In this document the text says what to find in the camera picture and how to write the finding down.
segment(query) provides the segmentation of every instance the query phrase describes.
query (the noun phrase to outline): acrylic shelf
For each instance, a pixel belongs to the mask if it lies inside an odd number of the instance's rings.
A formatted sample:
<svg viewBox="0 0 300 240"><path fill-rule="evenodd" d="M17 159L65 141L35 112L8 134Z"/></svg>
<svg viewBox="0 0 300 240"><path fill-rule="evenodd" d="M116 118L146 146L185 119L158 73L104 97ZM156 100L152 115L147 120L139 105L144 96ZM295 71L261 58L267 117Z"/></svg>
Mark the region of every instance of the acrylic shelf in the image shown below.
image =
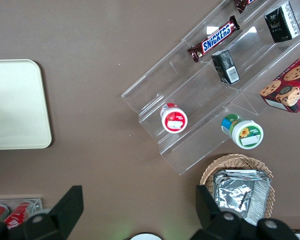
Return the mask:
<svg viewBox="0 0 300 240"><path fill-rule="evenodd" d="M265 12L282 2L257 0L239 14L233 0L224 0L122 94L138 114L139 123L157 141L160 154L178 174L229 139L220 127L226 115L236 113L254 120L267 108L259 91L300 56L300 36L274 43L266 24ZM291 0L290 4L300 27L300 0ZM232 15L240 30L195 63L187 49ZM233 85L221 82L211 59L213 53L225 49L240 76ZM175 103L186 113L188 125L184 131L174 134L164 130L160 111L166 103Z"/></svg>

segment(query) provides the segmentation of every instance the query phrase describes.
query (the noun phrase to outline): cookie box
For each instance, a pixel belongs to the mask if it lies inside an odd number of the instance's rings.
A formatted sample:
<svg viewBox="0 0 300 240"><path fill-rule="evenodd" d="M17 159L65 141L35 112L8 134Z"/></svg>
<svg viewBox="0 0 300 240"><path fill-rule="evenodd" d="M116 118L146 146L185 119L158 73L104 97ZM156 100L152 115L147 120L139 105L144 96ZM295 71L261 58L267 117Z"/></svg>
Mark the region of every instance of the cookie box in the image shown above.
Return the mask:
<svg viewBox="0 0 300 240"><path fill-rule="evenodd" d="M260 91L270 106L297 113L300 111L300 57Z"/></svg>

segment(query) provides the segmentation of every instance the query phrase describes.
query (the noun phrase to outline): snickers bar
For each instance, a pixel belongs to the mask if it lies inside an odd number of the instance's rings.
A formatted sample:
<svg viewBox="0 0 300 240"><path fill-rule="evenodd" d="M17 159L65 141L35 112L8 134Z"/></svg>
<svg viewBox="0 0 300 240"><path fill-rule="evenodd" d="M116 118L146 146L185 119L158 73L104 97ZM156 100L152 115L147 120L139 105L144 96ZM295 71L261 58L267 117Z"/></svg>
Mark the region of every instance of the snickers bar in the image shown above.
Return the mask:
<svg viewBox="0 0 300 240"><path fill-rule="evenodd" d="M202 42L194 45L188 52L191 54L193 60L197 63L207 54L211 49L219 45L223 40L229 37L234 31L239 30L240 26L237 24L235 16L231 16L230 20L223 26L219 27L217 31L208 36Z"/></svg>
<svg viewBox="0 0 300 240"><path fill-rule="evenodd" d="M234 0L236 8L241 14L244 12L244 10L249 4L252 4L255 1L257 0Z"/></svg>

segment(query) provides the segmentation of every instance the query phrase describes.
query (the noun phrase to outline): woven basket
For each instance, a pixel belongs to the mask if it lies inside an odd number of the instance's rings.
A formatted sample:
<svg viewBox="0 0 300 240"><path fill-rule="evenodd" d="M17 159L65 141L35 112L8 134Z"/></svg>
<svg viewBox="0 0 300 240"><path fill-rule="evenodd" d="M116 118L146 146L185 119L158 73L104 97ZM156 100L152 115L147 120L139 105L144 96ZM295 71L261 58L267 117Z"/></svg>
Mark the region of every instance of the woven basket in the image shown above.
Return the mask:
<svg viewBox="0 0 300 240"><path fill-rule="evenodd" d="M265 166L265 164L257 159L247 157L242 154L229 154L222 156L211 163L208 168L203 173L203 176L200 181L200 185L205 185L209 192L212 194L213 191L213 182L214 174L220 170L229 170L229 169L254 169L264 171L269 178L273 178L272 172ZM275 201L275 190L270 187L268 198L266 201L266 208L264 212L264 218L270 218L273 205Z"/></svg>

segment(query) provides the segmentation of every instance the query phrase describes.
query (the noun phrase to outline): black box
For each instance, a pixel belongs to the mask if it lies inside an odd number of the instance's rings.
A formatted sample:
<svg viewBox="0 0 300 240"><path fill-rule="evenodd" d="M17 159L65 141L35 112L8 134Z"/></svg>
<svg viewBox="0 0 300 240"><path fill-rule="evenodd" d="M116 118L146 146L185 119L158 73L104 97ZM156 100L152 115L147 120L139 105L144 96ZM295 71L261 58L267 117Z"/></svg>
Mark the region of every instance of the black box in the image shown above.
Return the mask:
<svg viewBox="0 0 300 240"><path fill-rule="evenodd" d="M275 43L291 40L300 35L300 28L289 1L270 9L264 18Z"/></svg>
<svg viewBox="0 0 300 240"><path fill-rule="evenodd" d="M240 81L236 66L228 50L217 51L211 57L222 82L231 85Z"/></svg>

